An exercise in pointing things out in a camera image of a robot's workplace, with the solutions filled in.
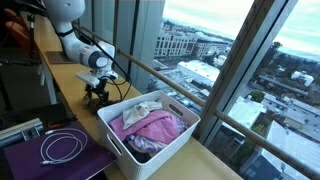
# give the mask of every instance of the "metal railing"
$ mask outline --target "metal railing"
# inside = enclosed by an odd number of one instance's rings
[[[97,35],[96,33],[88,30],[87,28],[81,27],[80,29],[85,30],[86,32],[90,33],[92,36],[98,38],[101,41],[105,41],[102,37]],[[180,92],[181,94],[185,95],[189,99],[191,99],[193,102],[199,104],[201,107],[204,107],[205,101],[202,99],[198,98],[197,96],[193,95],[189,91],[185,90],[181,86],[175,84],[165,76],[161,75],[158,73],[156,70],[153,68],[143,64],[140,62],[138,59],[134,58],[133,56],[121,51],[120,49],[117,50],[117,52],[126,57],[128,60],[131,62],[137,64],[139,67],[143,68],[150,74],[154,75],[158,79],[162,80],[163,82],[167,83],[169,86],[174,88],[176,91]],[[246,137],[248,137],[250,140],[252,140],[254,143],[259,145],[261,148],[264,148],[268,150],[270,153],[274,154],[277,156],[279,159],[283,160],[285,163],[290,165],[291,167],[295,168],[298,170],[300,173],[304,174],[305,176],[309,177],[310,179],[320,179],[320,172],[315,171],[314,169],[310,168],[308,165],[303,164],[301,161],[297,160],[295,157],[291,156],[290,154],[286,153],[285,151],[281,150],[277,146],[271,144],[268,142],[265,138],[261,137],[260,135],[257,135],[255,132],[251,131],[250,129],[246,128],[236,120],[232,119],[228,115],[224,114],[221,111],[215,111],[213,113],[215,116],[217,116],[220,120],[224,121],[225,123],[229,124],[242,134],[244,134]]]

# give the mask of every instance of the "wooden counter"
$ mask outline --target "wooden counter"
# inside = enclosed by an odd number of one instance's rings
[[[26,23],[26,12],[22,13]],[[62,94],[64,95],[71,111],[77,115],[79,121],[83,124],[90,135],[98,142],[99,128],[97,116],[83,109],[81,106],[82,97],[84,96],[85,83],[75,77],[79,71],[89,72],[89,69],[79,64],[59,64],[52,65],[46,56],[47,51],[61,51],[60,41],[56,36],[50,21],[47,18],[36,16],[35,21],[35,42],[38,45],[43,56],[43,66],[47,72],[57,82]],[[50,74],[46,74],[46,80],[50,81]],[[128,83],[121,86],[123,93],[127,90]],[[118,99],[118,91],[115,86],[107,85],[110,91],[110,99]],[[140,93],[131,88],[127,99],[139,96]],[[108,179],[125,179],[116,164],[105,170]],[[168,162],[166,162],[158,171],[149,179],[241,179],[228,166],[214,156],[209,150],[202,146],[194,138],[184,145]]]

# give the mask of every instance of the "storage bin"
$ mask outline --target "storage bin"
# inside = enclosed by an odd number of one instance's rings
[[[165,110],[176,115],[181,120],[189,124],[189,128],[183,132],[178,138],[171,142],[167,147],[158,152],[146,163],[139,163],[128,149],[119,140],[117,135],[113,132],[108,122],[122,115],[124,110],[133,107],[144,101],[158,101],[161,100]],[[117,165],[127,177],[127,179],[147,179],[160,166],[162,166],[170,157],[172,157],[190,138],[196,125],[200,121],[200,117],[192,111],[167,96],[162,91],[156,91],[149,94],[141,95],[139,97],[123,101],[108,107],[101,108],[98,111],[100,120],[100,135],[102,142],[106,148],[117,156]]]

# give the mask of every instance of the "pink towel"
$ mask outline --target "pink towel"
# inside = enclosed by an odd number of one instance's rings
[[[121,141],[125,140],[126,136],[135,133],[155,141],[169,144],[179,136],[175,118],[174,115],[167,111],[156,110],[150,112],[147,117],[126,130],[122,129],[122,116],[111,121],[109,125]]]

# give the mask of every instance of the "cloudy sky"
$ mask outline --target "cloudy sky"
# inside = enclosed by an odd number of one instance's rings
[[[252,3],[253,0],[166,0],[163,17],[235,38]],[[285,52],[320,61],[320,0],[299,0],[275,40],[283,44]]]

